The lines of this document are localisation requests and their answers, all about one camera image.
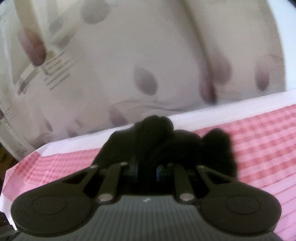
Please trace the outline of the small black garment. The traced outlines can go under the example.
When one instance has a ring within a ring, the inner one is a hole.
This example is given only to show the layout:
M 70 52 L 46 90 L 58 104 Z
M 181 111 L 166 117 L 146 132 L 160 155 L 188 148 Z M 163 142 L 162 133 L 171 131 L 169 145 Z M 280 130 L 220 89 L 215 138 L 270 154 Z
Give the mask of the small black garment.
M 132 162 L 145 175 L 158 166 L 180 164 L 188 169 L 205 166 L 231 178 L 237 178 L 231 138 L 220 128 L 200 137 L 176 130 L 166 117 L 150 116 L 125 130 L 111 134 L 94 161 L 107 168 L 115 163 Z

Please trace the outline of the beige leaf print curtain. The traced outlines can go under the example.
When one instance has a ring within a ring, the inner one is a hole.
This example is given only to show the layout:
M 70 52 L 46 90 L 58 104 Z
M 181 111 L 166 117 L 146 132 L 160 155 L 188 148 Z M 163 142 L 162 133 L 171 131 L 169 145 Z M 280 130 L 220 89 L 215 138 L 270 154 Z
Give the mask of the beige leaf print curtain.
M 267 1 L 1 1 L 1 144 L 18 160 L 284 90 Z

